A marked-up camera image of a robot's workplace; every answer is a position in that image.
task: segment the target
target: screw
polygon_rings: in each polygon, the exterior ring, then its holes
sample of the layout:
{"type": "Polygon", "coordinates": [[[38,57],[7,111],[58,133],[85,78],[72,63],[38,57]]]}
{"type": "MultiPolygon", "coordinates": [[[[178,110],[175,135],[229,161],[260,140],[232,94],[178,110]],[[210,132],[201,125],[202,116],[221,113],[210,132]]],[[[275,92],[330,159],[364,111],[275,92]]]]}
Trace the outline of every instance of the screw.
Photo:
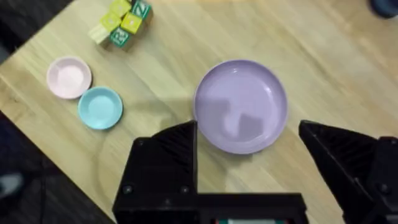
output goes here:
{"type": "Polygon", "coordinates": [[[189,192],[189,188],[188,188],[187,186],[182,186],[181,192],[182,192],[183,194],[186,194],[186,193],[189,192]]]}
{"type": "Polygon", "coordinates": [[[377,184],[376,187],[378,191],[384,195],[389,195],[391,193],[391,189],[386,184],[377,184]]]}
{"type": "Polygon", "coordinates": [[[171,204],[172,204],[172,202],[171,202],[170,199],[168,199],[168,198],[164,201],[164,203],[165,203],[166,205],[171,205],[171,204]]]}
{"type": "Polygon", "coordinates": [[[130,185],[124,186],[123,187],[123,193],[124,194],[131,194],[132,193],[132,187],[130,185]]]}

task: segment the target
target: block stack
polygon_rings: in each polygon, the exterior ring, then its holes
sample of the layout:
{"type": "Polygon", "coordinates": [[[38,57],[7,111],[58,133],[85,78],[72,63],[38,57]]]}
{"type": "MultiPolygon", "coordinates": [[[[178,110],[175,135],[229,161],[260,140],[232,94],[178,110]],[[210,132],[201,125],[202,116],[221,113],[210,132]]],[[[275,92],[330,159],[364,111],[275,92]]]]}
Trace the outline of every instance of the block stack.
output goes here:
{"type": "Polygon", "coordinates": [[[150,4],[142,0],[115,0],[108,13],[89,33],[103,47],[109,43],[127,50],[134,36],[139,35],[151,21],[153,11],[150,4]]]}

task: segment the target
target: wooden table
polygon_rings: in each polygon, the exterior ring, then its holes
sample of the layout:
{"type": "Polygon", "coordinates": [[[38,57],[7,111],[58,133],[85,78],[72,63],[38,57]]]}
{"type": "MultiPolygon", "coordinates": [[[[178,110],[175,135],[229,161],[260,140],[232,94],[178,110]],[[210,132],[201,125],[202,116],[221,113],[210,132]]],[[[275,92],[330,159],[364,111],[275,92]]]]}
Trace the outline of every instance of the wooden table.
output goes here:
{"type": "Polygon", "coordinates": [[[200,192],[301,192],[311,223],[343,223],[341,210],[297,135],[301,119],[398,135],[398,22],[365,0],[152,0],[155,17],[130,52],[88,37],[111,0],[76,0],[0,66],[0,109],[109,216],[132,140],[192,119],[195,87],[213,65],[248,58],[285,86],[289,120],[252,156],[215,149],[199,136],[200,192]],[[46,87],[57,57],[77,55],[94,86],[122,97],[121,122],[87,128],[77,100],[46,87]]]}

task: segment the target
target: plate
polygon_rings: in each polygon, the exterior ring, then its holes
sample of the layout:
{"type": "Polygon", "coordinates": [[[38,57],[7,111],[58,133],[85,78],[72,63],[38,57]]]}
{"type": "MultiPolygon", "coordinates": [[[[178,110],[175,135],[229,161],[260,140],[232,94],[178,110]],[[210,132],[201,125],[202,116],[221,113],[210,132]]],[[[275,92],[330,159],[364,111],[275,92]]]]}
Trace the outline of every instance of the plate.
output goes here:
{"type": "Polygon", "coordinates": [[[216,147],[250,154],[270,146],[287,120],[287,97],[265,66],[230,60],[213,67],[193,101],[199,130],[216,147]]]}
{"type": "Polygon", "coordinates": [[[123,113],[120,96],[106,87],[94,87],[81,96],[78,104],[81,120],[92,129],[114,126],[123,113]]]}
{"type": "Polygon", "coordinates": [[[89,89],[91,81],[89,66],[76,57],[58,58],[47,70],[47,85],[63,99],[78,98],[89,89]]]}

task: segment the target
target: pink bowl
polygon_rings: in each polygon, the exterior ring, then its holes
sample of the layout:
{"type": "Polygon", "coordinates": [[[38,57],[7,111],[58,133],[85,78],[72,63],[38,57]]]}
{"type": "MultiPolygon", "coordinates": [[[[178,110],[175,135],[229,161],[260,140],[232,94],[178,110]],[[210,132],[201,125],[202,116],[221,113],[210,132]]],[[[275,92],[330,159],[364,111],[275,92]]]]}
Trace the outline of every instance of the pink bowl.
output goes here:
{"type": "Polygon", "coordinates": [[[77,57],[62,57],[51,63],[47,70],[47,85],[57,97],[75,99],[91,86],[89,66],[77,57]]]}

